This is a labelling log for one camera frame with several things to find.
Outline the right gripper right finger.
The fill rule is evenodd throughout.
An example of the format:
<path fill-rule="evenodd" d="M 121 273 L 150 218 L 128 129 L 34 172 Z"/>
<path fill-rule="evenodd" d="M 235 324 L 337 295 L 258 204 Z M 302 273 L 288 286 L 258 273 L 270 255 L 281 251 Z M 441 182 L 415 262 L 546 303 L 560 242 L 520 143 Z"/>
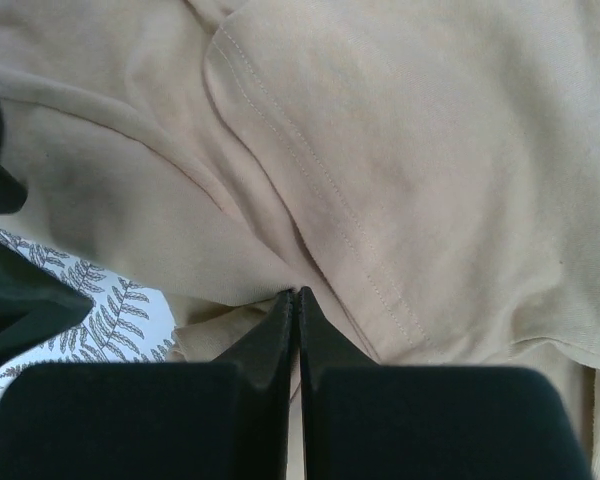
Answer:
<path fill-rule="evenodd" d="M 562 401 L 518 367 L 381 366 L 297 297 L 310 479 L 588 479 Z"/>

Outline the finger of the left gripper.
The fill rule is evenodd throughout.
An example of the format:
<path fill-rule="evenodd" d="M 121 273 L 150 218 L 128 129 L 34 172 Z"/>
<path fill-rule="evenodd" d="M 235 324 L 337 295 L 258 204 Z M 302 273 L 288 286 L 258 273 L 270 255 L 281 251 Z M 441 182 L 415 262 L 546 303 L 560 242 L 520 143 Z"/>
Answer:
<path fill-rule="evenodd" d="M 4 140 L 0 108 L 0 154 Z M 24 186 L 0 165 L 0 215 L 19 212 Z M 93 301 L 0 243 L 0 367 L 80 324 Z"/>

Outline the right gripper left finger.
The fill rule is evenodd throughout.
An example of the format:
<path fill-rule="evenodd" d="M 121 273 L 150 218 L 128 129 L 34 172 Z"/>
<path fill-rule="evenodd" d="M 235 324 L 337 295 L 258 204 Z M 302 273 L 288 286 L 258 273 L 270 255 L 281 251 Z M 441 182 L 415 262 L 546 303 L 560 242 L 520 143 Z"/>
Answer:
<path fill-rule="evenodd" d="M 0 479 L 281 479 L 293 295 L 206 363 L 46 363 L 0 402 Z"/>

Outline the tan t shirt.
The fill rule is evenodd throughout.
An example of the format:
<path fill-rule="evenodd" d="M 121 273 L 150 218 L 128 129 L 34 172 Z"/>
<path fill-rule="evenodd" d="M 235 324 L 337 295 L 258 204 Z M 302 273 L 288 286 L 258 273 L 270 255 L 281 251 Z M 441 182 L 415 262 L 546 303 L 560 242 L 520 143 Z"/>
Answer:
<path fill-rule="evenodd" d="M 160 290 L 172 359 L 306 286 L 542 372 L 600 479 L 600 1 L 0 1 L 0 104 L 0 228 Z"/>

